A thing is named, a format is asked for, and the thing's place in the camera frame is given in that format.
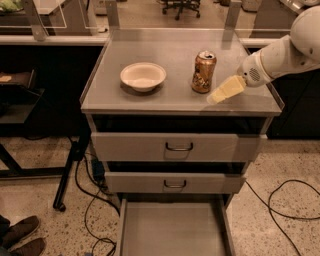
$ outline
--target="white bowl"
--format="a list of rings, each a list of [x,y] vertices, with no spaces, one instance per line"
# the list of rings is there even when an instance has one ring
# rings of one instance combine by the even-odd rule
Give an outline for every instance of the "white bowl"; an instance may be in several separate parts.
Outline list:
[[[138,92],[148,92],[161,84],[166,75],[166,71],[161,66],[141,62],[125,67],[120,73],[120,79]]]

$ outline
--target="drawer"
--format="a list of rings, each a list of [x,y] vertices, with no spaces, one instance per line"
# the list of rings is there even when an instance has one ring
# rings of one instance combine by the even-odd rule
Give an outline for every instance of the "drawer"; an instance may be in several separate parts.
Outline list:
[[[106,172],[113,193],[238,193],[245,182],[243,175],[222,173],[132,173]]]
[[[131,196],[122,200],[116,256],[235,255],[219,197],[167,202]]]
[[[261,136],[236,134],[98,133],[100,161],[253,161]]]

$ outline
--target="can lid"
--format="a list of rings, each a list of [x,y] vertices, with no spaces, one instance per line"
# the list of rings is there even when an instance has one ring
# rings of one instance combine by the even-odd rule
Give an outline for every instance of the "can lid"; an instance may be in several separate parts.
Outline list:
[[[199,53],[199,57],[206,60],[212,60],[215,58],[214,53],[211,51],[203,51]]]

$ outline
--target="drawer handle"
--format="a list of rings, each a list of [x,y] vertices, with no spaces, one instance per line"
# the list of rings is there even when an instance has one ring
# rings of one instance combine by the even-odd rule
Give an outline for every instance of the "drawer handle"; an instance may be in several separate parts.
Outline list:
[[[184,181],[183,181],[183,184],[181,184],[181,185],[168,185],[167,181],[164,180],[163,185],[164,185],[166,188],[184,188],[184,187],[187,186],[187,181],[184,180]]]
[[[166,149],[170,151],[191,151],[193,149],[193,143],[191,142],[188,148],[173,148],[169,146],[168,142],[166,142]]]

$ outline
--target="bowl rim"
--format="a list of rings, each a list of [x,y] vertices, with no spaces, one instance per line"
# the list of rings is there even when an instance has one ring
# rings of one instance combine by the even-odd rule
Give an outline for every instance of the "bowl rim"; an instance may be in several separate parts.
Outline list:
[[[127,83],[127,82],[126,82],[126,79],[123,78],[124,73],[125,73],[126,71],[128,71],[128,69],[131,69],[131,68],[137,67],[137,66],[138,66],[138,67],[139,67],[139,66],[141,66],[141,67],[142,67],[142,66],[152,66],[152,67],[155,67],[157,70],[160,71],[160,73],[162,73],[161,79],[157,80],[157,81],[158,81],[157,83],[153,83],[153,84],[150,84],[150,85],[148,85],[148,86],[137,86],[137,85],[133,85],[133,84]],[[164,69],[162,66],[160,66],[160,65],[158,65],[158,64],[156,64],[156,63],[152,63],[152,62],[137,62],[137,63],[130,64],[130,65],[126,66],[125,68],[123,68],[122,71],[121,71],[121,73],[120,73],[120,79],[121,79],[121,81],[122,81],[124,84],[126,84],[126,85],[128,85],[128,86],[130,86],[130,87],[132,87],[132,88],[144,88],[144,89],[153,88],[153,87],[161,84],[161,83],[166,79],[166,76],[167,76],[167,73],[166,73],[165,69]]]

